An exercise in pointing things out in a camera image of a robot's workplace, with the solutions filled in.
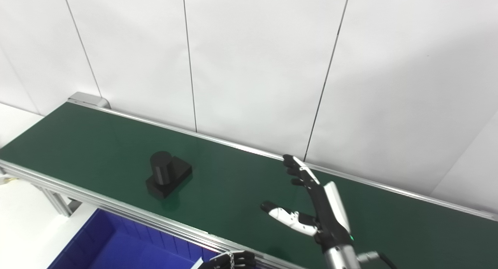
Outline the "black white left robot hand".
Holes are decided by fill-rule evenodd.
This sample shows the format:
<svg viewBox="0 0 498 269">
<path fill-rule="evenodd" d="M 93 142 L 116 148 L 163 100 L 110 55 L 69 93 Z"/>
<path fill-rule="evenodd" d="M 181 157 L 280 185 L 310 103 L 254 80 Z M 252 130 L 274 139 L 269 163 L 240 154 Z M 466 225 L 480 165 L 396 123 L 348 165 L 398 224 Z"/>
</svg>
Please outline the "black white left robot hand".
<svg viewBox="0 0 498 269">
<path fill-rule="evenodd" d="M 226 251 L 204 261 L 197 260 L 192 269 L 255 269 L 256 255 L 250 251 Z"/>
</svg>

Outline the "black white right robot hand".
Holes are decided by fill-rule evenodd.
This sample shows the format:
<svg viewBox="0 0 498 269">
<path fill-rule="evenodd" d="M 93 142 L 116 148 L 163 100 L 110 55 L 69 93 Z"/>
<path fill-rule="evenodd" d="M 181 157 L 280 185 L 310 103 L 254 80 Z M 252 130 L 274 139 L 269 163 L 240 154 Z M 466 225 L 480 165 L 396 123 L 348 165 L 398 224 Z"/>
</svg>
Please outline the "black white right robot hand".
<svg viewBox="0 0 498 269">
<path fill-rule="evenodd" d="M 302 186 L 310 196 L 315 216 L 279 207 L 264 201 L 260 208 L 269 216 L 301 234 L 313 237 L 323 252 L 341 245 L 352 245 L 350 225 L 334 182 L 322 185 L 311 169 L 295 156 L 283 155 L 292 184 Z"/>
</svg>

